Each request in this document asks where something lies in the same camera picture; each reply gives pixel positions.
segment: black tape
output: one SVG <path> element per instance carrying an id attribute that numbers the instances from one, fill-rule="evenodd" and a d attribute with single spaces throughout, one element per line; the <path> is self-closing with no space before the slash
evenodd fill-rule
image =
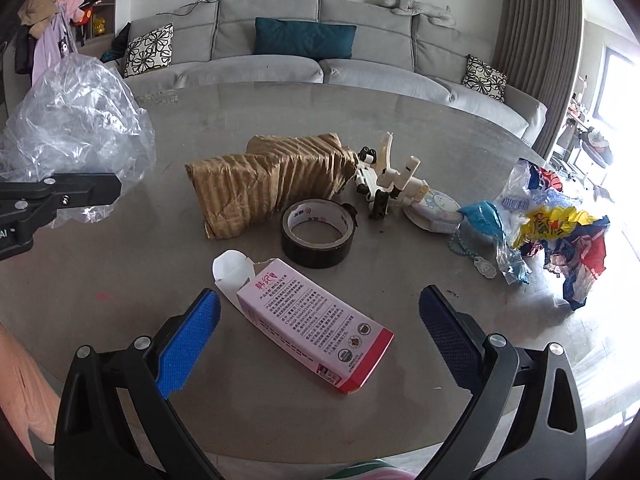
<path id="1" fill-rule="evenodd" d="M 356 229 L 355 209 L 329 200 L 309 199 L 289 207 L 282 215 L 280 237 L 282 250 L 295 263 L 309 269 L 326 269 L 343 261 L 351 250 Z M 342 237 L 329 244 L 314 244 L 298 238 L 292 229 L 306 221 L 332 225 Z"/>

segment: yellow figurine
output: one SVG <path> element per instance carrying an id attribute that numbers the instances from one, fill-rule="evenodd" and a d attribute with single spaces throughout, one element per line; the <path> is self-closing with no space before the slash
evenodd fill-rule
<path id="1" fill-rule="evenodd" d="M 101 36 L 107 31 L 104 18 L 94 18 L 94 36 Z"/>

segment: clear plastic bag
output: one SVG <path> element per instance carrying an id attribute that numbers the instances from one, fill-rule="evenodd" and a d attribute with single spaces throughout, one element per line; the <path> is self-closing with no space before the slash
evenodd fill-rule
<path id="1" fill-rule="evenodd" d="M 39 182 L 53 173 L 115 173 L 125 194 L 155 164 L 146 110 L 118 74 L 80 54 L 43 73 L 0 139 L 0 178 L 9 182 Z M 53 226 L 69 218 L 97 222 L 113 207 L 59 210 Z"/>
<path id="2" fill-rule="evenodd" d="M 495 260 L 507 283 L 509 285 L 529 283 L 527 275 L 531 273 L 531 269 L 522 259 L 520 251 L 512 249 L 508 245 L 502 217 L 497 207 L 491 202 L 483 200 L 460 208 L 460 212 L 474 229 L 494 241 Z"/>

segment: tape label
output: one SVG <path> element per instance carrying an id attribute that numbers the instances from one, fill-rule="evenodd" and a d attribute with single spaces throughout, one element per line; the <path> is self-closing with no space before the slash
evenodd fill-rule
<path id="1" fill-rule="evenodd" d="M 345 210 L 334 203 L 301 202 L 287 219 L 289 229 L 293 229 L 302 222 L 314 221 L 329 224 L 337 229 L 342 236 L 347 234 L 348 225 Z"/>

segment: black and white pillow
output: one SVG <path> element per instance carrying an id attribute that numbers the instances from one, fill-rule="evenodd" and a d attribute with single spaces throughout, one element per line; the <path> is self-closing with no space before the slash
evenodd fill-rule
<path id="1" fill-rule="evenodd" d="M 469 54 L 466 62 L 466 74 L 462 84 L 503 103 L 507 76 Z"/>
<path id="2" fill-rule="evenodd" d="M 174 24 L 156 28 L 129 41 L 124 77 L 143 74 L 149 70 L 162 68 L 171 63 L 171 40 L 174 36 Z"/>

